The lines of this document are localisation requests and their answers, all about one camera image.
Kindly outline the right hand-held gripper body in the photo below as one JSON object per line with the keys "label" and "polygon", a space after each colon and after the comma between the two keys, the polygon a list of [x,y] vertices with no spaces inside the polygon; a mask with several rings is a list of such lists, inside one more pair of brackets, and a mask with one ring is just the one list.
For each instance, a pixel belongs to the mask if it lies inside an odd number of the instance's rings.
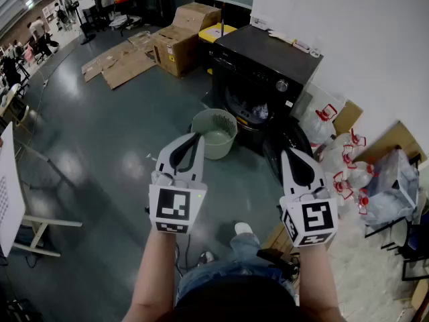
{"label": "right hand-held gripper body", "polygon": [[337,200],[324,185],[313,189],[285,184],[280,207],[281,221],[296,248],[325,244],[338,230]]}

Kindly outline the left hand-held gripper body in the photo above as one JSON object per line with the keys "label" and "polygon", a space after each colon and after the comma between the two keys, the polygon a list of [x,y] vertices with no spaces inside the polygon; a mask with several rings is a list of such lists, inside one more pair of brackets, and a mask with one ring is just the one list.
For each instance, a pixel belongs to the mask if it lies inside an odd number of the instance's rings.
{"label": "left hand-held gripper body", "polygon": [[207,193],[202,182],[154,171],[149,185],[149,218],[157,231],[189,234]]}

